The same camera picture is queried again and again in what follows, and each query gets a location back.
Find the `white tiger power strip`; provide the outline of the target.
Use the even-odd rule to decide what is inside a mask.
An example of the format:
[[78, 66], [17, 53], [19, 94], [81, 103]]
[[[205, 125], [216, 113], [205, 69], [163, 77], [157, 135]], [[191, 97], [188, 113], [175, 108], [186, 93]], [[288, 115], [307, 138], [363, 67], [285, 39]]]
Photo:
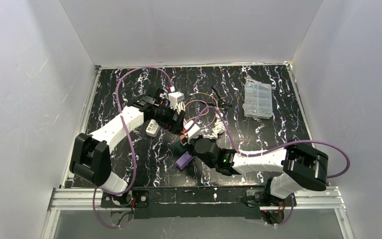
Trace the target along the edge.
[[150, 120], [146, 128], [146, 134], [150, 137], [156, 137], [159, 131], [159, 124], [154, 119]]

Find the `purple power strip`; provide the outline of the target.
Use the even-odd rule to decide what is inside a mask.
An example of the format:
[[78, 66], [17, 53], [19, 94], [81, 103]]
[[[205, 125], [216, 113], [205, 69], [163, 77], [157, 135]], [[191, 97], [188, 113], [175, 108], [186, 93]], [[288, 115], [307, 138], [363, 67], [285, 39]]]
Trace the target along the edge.
[[184, 170], [184, 168], [193, 161], [194, 156], [192, 156], [189, 152], [185, 152], [176, 160], [176, 166], [179, 170]]

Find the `green power adapter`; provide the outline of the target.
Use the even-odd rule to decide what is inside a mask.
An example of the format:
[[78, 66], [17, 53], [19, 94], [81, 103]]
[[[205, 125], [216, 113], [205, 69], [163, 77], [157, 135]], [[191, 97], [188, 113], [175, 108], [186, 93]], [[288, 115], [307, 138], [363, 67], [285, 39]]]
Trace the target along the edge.
[[180, 140], [174, 143], [174, 154], [181, 156], [187, 152], [187, 150], [187, 147], [182, 145]]

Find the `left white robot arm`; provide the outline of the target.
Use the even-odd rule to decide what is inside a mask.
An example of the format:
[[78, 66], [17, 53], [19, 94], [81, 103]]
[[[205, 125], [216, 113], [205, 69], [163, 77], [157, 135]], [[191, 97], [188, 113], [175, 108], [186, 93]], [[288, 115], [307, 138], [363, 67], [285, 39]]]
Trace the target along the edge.
[[112, 151], [125, 138], [131, 142], [130, 132], [149, 120], [154, 120], [172, 134], [180, 135], [184, 131], [184, 117], [185, 111], [178, 111], [172, 99], [163, 98], [162, 89], [151, 88], [130, 100], [114, 119], [100, 129], [76, 136], [69, 171], [106, 193], [125, 194], [135, 182], [136, 154], [131, 151], [133, 175], [127, 183], [112, 170]]

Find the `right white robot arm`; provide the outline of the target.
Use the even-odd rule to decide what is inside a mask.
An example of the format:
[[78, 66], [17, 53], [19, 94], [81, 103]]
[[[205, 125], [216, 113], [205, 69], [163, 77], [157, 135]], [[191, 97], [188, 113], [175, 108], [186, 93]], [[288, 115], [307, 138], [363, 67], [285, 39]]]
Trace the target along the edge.
[[328, 155], [304, 142], [260, 152], [220, 148], [214, 140], [202, 136], [182, 139], [180, 143], [190, 156], [225, 176], [277, 172], [279, 175], [267, 183], [265, 193], [278, 199], [302, 189], [324, 191], [327, 187]]

